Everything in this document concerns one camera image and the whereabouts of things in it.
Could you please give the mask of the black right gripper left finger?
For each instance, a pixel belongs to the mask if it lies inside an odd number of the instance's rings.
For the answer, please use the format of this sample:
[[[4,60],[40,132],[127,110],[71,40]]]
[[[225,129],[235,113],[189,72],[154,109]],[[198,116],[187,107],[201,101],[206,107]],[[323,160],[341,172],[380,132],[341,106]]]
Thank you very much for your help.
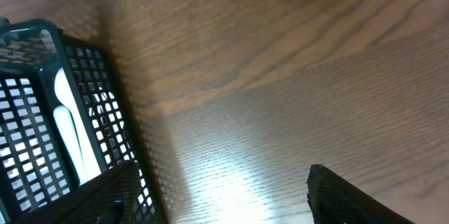
[[[15,223],[130,223],[140,192],[137,162],[125,161]]]

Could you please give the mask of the small white plastic spoon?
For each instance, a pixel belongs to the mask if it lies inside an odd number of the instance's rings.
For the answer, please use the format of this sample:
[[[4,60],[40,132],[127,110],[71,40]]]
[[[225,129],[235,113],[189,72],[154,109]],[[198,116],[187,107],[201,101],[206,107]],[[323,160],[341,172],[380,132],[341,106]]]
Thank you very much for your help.
[[[93,148],[91,147],[90,139],[86,132],[86,128],[82,122],[80,111],[76,105],[74,95],[71,91],[69,82],[65,75],[65,71],[62,68],[60,68],[55,75],[54,91],[56,98],[60,102],[60,105],[63,105],[66,108],[68,108],[71,113],[77,137],[79,140],[79,146],[83,158],[83,165],[86,171],[86,175],[88,177],[88,181],[92,180],[93,178],[101,174],[101,170],[95,158]]]

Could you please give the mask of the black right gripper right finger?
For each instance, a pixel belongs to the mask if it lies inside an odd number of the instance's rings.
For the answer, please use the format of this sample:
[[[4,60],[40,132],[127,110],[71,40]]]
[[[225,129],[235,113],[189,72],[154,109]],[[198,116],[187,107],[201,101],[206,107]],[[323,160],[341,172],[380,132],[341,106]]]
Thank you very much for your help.
[[[307,202],[317,224],[411,224],[322,164],[307,178]]]

